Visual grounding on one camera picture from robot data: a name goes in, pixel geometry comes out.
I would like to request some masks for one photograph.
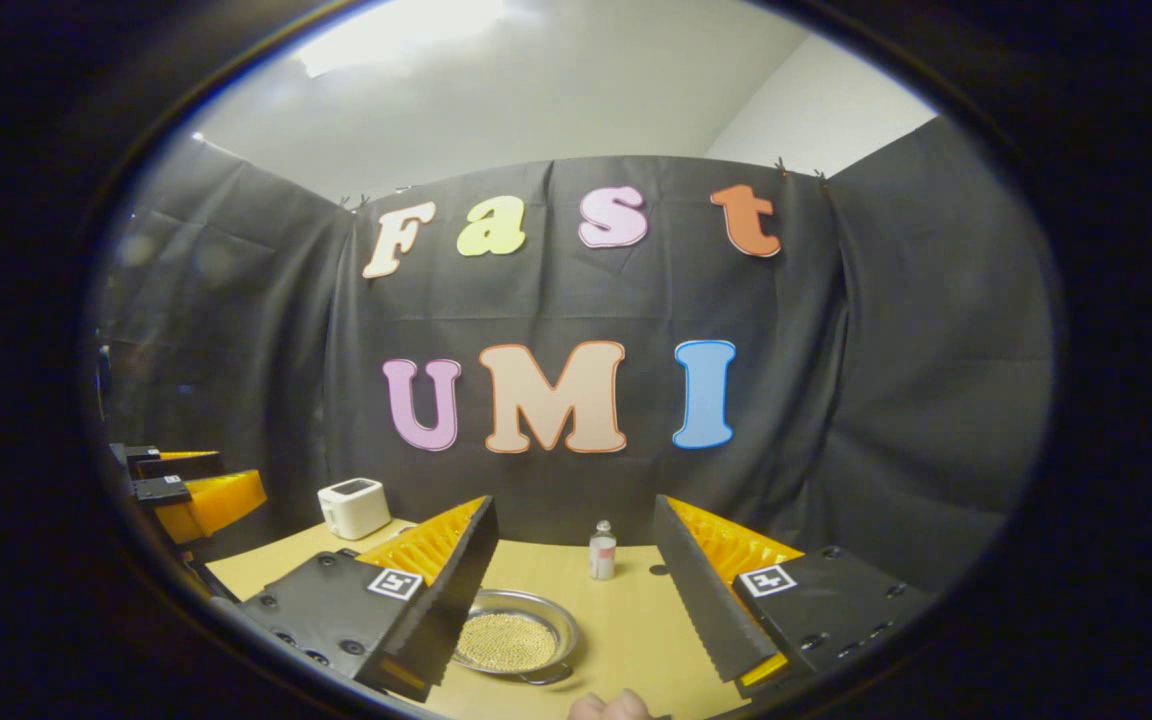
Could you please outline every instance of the black fabric backdrop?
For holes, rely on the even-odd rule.
[[[736,183],[773,200],[773,258],[727,240],[708,196]],[[647,236],[589,249],[581,197],[622,184],[644,196]],[[462,256],[467,211],[498,195],[525,202],[526,242]],[[362,278],[376,219],[425,200],[438,213],[397,272]],[[611,520],[622,543],[650,543],[664,492],[803,548],[841,543],[938,589],[1024,487],[1052,393],[1041,236],[942,119],[828,183],[714,160],[559,160],[416,187],[357,215],[191,142],[160,165],[116,240],[101,326],[109,439],[219,448],[232,469],[259,468],[270,492],[196,547],[205,558],[321,521],[316,490],[364,475],[409,520],[492,493],[502,537],[525,541],[584,543]],[[488,450],[479,353],[521,343],[555,382],[591,340],[626,347],[628,445]],[[673,350],[687,340],[736,346],[735,437],[706,450],[672,445],[685,402]],[[448,450],[393,427],[380,369],[397,357],[420,366],[426,425],[424,365],[461,364]]]

